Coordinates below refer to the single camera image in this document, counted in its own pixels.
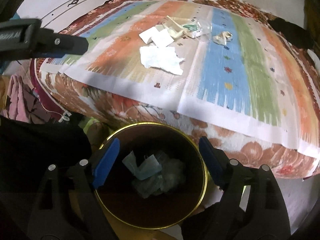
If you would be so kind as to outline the green white medicine box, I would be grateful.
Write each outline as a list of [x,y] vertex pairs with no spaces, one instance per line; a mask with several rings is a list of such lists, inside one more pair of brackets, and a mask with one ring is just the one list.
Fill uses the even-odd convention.
[[185,24],[182,27],[184,34],[189,38],[197,38],[203,35],[202,29],[196,24]]

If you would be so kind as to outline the colourful striped bed mat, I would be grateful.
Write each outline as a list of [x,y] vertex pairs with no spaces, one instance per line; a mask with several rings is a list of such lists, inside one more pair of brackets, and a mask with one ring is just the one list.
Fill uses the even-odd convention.
[[[212,33],[187,35],[175,47],[184,61],[181,76],[145,68],[139,34],[165,16],[207,20]],[[222,46],[212,37],[222,31],[233,39]],[[234,132],[299,153],[319,157],[319,97],[298,52],[277,33],[227,10],[182,1],[125,2],[81,27],[87,39],[82,56],[45,59],[44,74],[65,74],[148,106],[176,111]]]

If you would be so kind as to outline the white folded napkin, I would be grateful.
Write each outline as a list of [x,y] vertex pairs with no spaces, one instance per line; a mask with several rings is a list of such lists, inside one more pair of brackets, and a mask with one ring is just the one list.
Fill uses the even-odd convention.
[[174,39],[170,36],[167,29],[159,31],[156,27],[140,33],[139,37],[145,44],[154,43],[158,48],[167,47],[174,42]]

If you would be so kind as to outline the pink clothes pile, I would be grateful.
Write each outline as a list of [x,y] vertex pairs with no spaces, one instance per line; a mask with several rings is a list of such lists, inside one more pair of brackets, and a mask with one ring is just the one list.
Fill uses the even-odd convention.
[[45,107],[31,83],[30,60],[1,66],[1,115],[30,124],[68,122],[70,114],[57,105]]

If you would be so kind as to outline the clear plastic bag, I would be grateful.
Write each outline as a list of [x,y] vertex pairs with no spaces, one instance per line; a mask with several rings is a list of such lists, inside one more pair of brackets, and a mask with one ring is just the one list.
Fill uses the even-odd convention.
[[178,159],[171,159],[164,152],[155,155],[158,162],[162,165],[161,172],[150,178],[138,182],[136,189],[144,198],[157,196],[173,189],[182,180],[182,162]]

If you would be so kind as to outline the clear plastic cup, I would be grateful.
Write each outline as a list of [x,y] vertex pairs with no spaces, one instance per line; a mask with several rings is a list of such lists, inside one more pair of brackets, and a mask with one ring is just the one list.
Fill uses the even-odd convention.
[[195,25],[195,30],[193,31],[194,37],[210,35],[212,33],[212,24],[207,20],[196,19],[193,24]]

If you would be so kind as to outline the black cloth on bed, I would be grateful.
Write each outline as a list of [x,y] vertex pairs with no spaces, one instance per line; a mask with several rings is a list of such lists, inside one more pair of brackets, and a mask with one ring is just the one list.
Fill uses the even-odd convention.
[[282,33],[286,40],[300,49],[312,49],[314,41],[309,32],[302,27],[282,18],[267,20],[268,24],[278,33]]

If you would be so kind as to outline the blue surgical face mask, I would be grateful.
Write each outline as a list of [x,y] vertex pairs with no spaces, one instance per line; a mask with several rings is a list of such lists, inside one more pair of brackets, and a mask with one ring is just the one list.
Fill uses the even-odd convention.
[[162,165],[154,155],[147,157],[140,166],[137,166],[133,151],[123,159],[122,163],[138,180],[148,179],[162,170]]

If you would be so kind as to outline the cream snack wrapper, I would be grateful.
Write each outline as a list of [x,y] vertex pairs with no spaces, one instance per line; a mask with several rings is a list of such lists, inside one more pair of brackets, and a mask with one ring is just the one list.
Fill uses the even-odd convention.
[[191,22],[189,18],[165,16],[155,25],[158,31],[167,29],[169,35],[174,39],[178,39],[187,34],[187,29],[183,26]]

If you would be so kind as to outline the crumpled white tissue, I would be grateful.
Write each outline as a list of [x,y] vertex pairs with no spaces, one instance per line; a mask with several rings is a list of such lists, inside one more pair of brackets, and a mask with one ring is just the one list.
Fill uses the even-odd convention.
[[183,74],[180,63],[184,58],[177,56],[175,47],[142,46],[139,53],[140,62],[145,68],[157,68],[179,76]]

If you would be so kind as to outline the gold rimmed trash bin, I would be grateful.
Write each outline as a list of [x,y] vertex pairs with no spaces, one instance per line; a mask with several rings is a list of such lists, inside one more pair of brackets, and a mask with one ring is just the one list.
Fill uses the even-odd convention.
[[114,140],[119,152],[95,195],[113,217],[141,229],[164,229],[186,219],[200,205],[208,171],[195,143],[180,130],[155,122],[125,126]]

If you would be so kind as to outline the gold foil wrapper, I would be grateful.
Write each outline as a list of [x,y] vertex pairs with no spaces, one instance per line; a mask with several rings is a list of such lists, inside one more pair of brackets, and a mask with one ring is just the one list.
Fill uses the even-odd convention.
[[227,42],[231,41],[232,39],[233,35],[228,31],[222,31],[221,33],[219,33],[219,35],[215,35],[212,37],[214,43],[222,46],[226,46]]

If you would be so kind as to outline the floral brown blanket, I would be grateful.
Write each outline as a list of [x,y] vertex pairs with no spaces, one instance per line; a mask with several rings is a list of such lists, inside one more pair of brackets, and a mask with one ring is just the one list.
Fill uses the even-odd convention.
[[[99,15],[109,13],[125,2],[135,1],[170,0],[110,0],[75,20],[63,32],[79,36],[77,31],[91,23]],[[247,2],[240,0],[175,1],[191,2],[227,10],[238,16],[255,20],[255,22],[277,33],[267,22],[267,20],[274,19],[274,16]],[[283,35],[277,34],[288,42]],[[298,56],[303,62],[305,72],[313,85],[312,94],[319,97],[319,76],[315,71],[312,60],[306,51],[298,49],[290,42],[288,43],[298,52]],[[65,74],[44,74],[40,70],[44,60],[36,59],[30,64],[33,85],[39,90],[40,96],[49,99],[52,106],[57,105],[62,111],[78,112],[85,116],[94,117],[117,129],[137,122],[156,122],[181,130],[194,142],[198,142],[200,137],[206,136],[213,146],[224,150],[229,157],[236,158],[251,167],[266,164],[278,178],[306,178],[319,174],[319,157],[313,158],[281,144],[234,132],[182,115],[176,111],[148,106],[142,102],[86,85]],[[319,101],[316,112],[319,120]]]

